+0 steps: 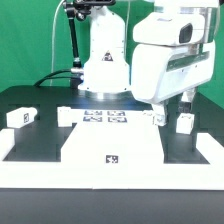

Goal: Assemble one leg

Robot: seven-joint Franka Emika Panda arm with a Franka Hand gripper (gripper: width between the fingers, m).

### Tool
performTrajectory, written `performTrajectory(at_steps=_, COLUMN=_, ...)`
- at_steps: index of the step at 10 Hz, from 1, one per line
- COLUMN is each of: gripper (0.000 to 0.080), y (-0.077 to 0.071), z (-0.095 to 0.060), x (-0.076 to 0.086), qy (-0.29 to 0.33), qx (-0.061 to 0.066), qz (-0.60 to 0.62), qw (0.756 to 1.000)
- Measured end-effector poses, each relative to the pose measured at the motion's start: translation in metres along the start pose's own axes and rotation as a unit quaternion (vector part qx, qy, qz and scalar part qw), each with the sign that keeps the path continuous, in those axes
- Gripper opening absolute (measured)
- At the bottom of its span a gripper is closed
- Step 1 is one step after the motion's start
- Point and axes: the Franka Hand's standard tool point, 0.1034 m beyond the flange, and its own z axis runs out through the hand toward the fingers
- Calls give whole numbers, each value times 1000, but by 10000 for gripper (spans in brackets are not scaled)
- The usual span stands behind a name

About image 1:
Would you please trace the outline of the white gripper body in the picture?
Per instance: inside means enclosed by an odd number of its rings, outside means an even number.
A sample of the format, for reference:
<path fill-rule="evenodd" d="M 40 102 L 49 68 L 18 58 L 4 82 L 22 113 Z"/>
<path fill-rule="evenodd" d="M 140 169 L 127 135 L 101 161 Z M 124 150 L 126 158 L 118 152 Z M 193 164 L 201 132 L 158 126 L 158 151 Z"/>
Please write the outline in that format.
<path fill-rule="evenodd" d="M 215 43 L 205 43 L 205 18 L 199 14 L 151 14 L 135 25 L 132 57 L 134 98 L 156 104 L 208 82 Z"/>

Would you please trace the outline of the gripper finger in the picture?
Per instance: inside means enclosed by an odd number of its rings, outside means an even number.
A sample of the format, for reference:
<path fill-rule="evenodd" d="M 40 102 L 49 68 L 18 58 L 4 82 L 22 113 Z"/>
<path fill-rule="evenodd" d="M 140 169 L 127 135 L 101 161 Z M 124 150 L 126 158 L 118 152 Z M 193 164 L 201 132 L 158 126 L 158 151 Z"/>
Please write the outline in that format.
<path fill-rule="evenodd" d="M 192 109 L 192 103 L 195 97 L 195 92 L 185 91 L 178 103 L 178 111 L 180 113 L 190 113 Z"/>
<path fill-rule="evenodd" d="M 155 114 L 154 124 L 158 126 L 165 126 L 168 120 L 167 104 L 165 102 L 153 104 L 152 108 Z"/>

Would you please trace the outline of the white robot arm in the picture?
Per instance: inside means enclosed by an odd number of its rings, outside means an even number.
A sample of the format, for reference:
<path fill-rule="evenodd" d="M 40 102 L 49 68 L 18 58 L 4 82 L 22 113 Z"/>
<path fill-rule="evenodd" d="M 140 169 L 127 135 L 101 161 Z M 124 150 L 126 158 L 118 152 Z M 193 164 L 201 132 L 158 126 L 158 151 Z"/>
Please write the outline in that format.
<path fill-rule="evenodd" d="M 167 122 L 166 105 L 176 95 L 189 114 L 196 89 L 213 75 L 219 0 L 154 0 L 154 11 L 133 28 L 137 43 L 125 61 L 125 23 L 106 6 L 91 9 L 90 58 L 80 89 L 98 99 L 130 91 Z"/>

